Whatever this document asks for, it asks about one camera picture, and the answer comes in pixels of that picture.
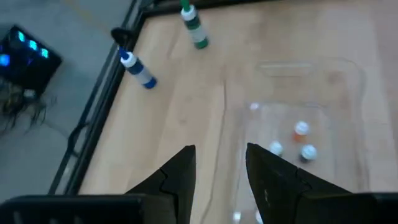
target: transparent container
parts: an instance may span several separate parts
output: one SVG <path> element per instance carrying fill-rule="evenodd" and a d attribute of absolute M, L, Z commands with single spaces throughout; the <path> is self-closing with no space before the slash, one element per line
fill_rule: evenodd
<path fill-rule="evenodd" d="M 242 71 L 253 75 L 242 78 Z M 367 190 L 364 82 L 363 71 L 342 58 L 259 62 L 230 74 L 211 198 L 201 223 L 261 223 L 246 172 L 248 142 L 267 149 L 279 141 L 286 161 L 346 190 Z M 305 142 L 294 141 L 298 121 L 310 126 Z M 300 160 L 304 144 L 318 149 L 314 161 Z"/>

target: green and white bottle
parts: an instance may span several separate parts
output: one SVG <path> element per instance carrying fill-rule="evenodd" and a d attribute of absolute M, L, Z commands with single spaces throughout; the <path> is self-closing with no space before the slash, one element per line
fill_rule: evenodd
<path fill-rule="evenodd" d="M 192 42 L 197 49 L 205 48 L 209 41 L 206 32 L 203 30 L 199 15 L 195 9 L 195 6 L 189 4 L 187 0 L 181 0 L 182 10 L 181 16 L 184 20 L 188 32 L 191 35 Z"/>

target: blue led light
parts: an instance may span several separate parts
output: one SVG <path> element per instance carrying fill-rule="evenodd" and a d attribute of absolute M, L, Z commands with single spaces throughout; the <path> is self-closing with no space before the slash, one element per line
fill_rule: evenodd
<path fill-rule="evenodd" d="M 48 58 L 49 57 L 49 52 L 47 49 L 42 49 L 40 51 L 40 53 L 42 54 L 43 57 Z"/>
<path fill-rule="evenodd" d="M 20 41 L 25 42 L 25 35 L 21 31 L 18 31 L 18 38 Z"/>
<path fill-rule="evenodd" d="M 29 47 L 32 48 L 33 50 L 37 50 L 37 44 L 33 40 L 29 41 Z"/>
<path fill-rule="evenodd" d="M 0 65 L 6 67 L 10 64 L 10 56 L 9 55 L 0 55 Z"/>

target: blue bottle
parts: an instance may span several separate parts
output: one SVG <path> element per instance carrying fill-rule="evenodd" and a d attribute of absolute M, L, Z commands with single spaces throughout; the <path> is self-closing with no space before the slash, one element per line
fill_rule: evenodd
<path fill-rule="evenodd" d="M 122 47 L 119 48 L 119 54 L 120 62 L 131 75 L 137 78 L 141 85 L 147 89 L 156 86 L 156 78 L 146 69 L 138 57 L 134 56 L 132 52 L 125 51 Z"/>

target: wooden table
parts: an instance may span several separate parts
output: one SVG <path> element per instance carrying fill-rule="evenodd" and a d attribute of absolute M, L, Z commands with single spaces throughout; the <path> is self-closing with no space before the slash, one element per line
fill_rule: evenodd
<path fill-rule="evenodd" d="M 398 9 L 393 1 L 378 2 Z M 380 51 L 379 42 L 380 37 L 388 39 L 382 34 L 389 29 L 381 23 L 389 20 L 386 11 L 392 12 L 370 0 L 259 2 L 207 9 L 200 15 L 211 44 L 203 50 L 193 48 L 178 15 L 148 19 L 134 52 L 159 84 L 148 91 L 125 74 L 80 193 L 124 193 L 182 147 L 195 144 L 198 175 L 192 222 L 226 222 L 220 214 L 231 211 L 217 210 L 229 206 L 223 198 L 233 189 L 227 185 L 229 177 L 217 180 L 234 158 L 229 150 L 245 141 L 238 136 L 247 126 L 239 119 L 246 112 L 238 108 L 244 106 L 247 94 L 238 85 L 253 83 L 251 74 L 260 60 L 323 57 L 350 60 L 366 77 L 357 114 L 363 148 L 358 157 L 350 158 L 362 164 L 364 181 L 350 190 L 398 190 L 395 123 L 390 114 L 398 108 L 390 100 L 397 90 L 389 83 L 389 77 L 396 76 L 383 73 L 389 66 L 392 74 L 396 63 Z M 384 82 L 390 88 L 388 95 Z M 254 95 L 252 100 L 261 99 Z M 231 157 L 217 158 L 217 154 Z"/>

